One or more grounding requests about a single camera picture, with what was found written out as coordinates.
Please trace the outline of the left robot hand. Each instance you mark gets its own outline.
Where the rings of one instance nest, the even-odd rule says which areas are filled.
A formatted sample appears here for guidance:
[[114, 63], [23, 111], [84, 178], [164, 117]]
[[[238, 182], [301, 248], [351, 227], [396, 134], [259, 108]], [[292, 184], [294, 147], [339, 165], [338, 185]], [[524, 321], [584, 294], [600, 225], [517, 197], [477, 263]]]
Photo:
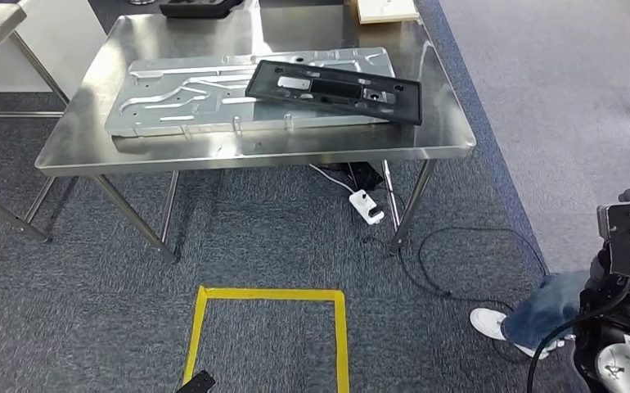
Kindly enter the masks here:
[[215, 379], [206, 370], [201, 370], [185, 382], [176, 393], [209, 393], [215, 383]]

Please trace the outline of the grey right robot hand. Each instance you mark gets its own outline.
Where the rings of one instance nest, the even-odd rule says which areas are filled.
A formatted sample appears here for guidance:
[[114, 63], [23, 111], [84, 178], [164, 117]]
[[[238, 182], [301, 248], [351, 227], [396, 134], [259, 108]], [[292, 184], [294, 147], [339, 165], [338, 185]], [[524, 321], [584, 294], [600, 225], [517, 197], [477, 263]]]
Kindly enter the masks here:
[[598, 206], [597, 227], [602, 248], [591, 268], [598, 285], [613, 289], [630, 281], [630, 188], [614, 204]]

